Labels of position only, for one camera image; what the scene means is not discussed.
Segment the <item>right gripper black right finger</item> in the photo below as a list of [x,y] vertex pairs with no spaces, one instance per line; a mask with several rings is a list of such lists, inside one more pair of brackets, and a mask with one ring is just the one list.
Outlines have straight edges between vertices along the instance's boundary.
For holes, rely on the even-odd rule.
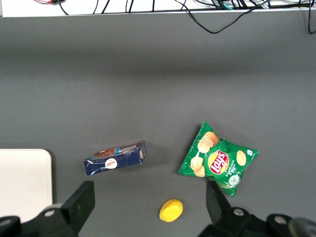
[[200,237],[292,237],[292,217],[271,214],[261,220],[241,207],[232,207],[215,181],[206,183],[206,207],[211,224]]

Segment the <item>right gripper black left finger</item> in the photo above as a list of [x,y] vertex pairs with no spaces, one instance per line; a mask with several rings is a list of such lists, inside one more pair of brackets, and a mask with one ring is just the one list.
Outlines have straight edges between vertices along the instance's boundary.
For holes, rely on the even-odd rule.
[[21,223],[18,216],[0,218],[2,237],[77,237],[95,207],[93,181],[84,181],[60,206],[49,206]]

